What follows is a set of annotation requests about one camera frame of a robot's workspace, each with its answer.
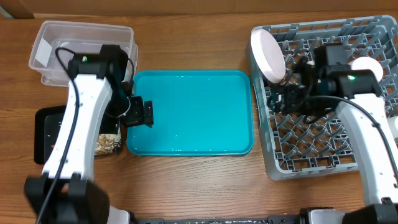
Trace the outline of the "small white plate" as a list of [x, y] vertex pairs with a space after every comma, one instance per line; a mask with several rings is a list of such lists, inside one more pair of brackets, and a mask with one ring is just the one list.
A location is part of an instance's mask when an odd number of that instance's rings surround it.
[[381, 64], [371, 57], [359, 57], [349, 63], [352, 70], [370, 70], [373, 72], [376, 80], [380, 82], [384, 72]]

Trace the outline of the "large white plate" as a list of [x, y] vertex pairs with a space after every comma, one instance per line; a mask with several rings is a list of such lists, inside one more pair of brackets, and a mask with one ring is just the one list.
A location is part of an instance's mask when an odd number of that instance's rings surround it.
[[283, 53], [270, 32], [256, 29], [251, 33], [251, 50], [262, 75], [272, 83], [279, 83], [285, 76]]

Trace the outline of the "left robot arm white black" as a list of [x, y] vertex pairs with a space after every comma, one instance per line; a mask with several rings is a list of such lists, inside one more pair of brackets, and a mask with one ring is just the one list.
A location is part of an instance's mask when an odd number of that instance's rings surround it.
[[152, 102], [132, 95], [133, 81], [124, 81], [132, 60], [119, 45], [72, 55], [61, 64], [70, 81], [60, 131], [42, 175], [26, 178], [25, 196], [37, 223], [136, 223], [132, 212], [112, 206], [93, 182], [95, 149], [103, 118], [128, 128], [151, 127]]

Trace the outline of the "white paper cup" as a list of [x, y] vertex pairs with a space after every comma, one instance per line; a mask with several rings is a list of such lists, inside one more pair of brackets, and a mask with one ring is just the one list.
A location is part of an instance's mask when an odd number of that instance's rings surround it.
[[398, 116], [393, 116], [393, 117], [387, 118], [387, 122], [389, 125], [389, 129], [392, 133], [392, 136], [393, 136], [395, 142], [397, 142], [397, 140], [398, 140]]

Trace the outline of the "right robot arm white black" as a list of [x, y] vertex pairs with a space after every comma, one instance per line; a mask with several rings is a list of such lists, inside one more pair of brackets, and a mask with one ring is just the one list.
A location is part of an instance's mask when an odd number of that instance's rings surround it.
[[397, 145], [387, 122], [375, 74], [353, 70], [342, 44], [314, 50], [314, 64], [302, 57], [294, 67], [299, 85], [271, 88], [267, 106], [275, 113], [299, 113], [314, 121], [335, 112], [356, 158], [365, 206], [353, 212], [303, 208], [301, 223], [397, 223]]

